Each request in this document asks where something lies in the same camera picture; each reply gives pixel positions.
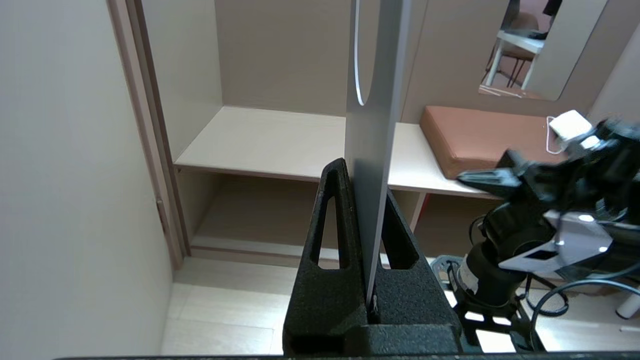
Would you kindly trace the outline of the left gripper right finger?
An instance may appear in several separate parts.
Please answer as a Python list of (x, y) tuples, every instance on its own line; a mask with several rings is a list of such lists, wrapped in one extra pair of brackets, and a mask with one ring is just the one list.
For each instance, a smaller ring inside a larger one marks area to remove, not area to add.
[(400, 206), (387, 191), (381, 243), (390, 268), (377, 265), (370, 319), (382, 325), (461, 328)]

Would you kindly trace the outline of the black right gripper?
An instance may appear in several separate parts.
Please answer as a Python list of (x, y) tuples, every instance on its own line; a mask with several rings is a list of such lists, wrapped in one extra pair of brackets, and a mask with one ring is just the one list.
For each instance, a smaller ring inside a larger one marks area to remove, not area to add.
[(526, 161), (506, 150), (500, 167), (464, 171), (457, 182), (486, 192), (518, 210), (543, 214), (586, 212), (596, 218), (639, 216), (639, 125), (602, 120), (571, 140), (564, 161)]

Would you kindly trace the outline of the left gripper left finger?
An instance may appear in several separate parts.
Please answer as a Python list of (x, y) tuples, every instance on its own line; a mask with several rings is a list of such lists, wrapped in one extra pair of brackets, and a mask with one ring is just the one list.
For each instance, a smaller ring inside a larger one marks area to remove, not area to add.
[[(282, 330), (284, 353), (344, 353), (345, 335), (368, 323), (362, 248), (346, 161), (321, 173)], [(337, 269), (319, 265), (329, 200), (334, 199)]]

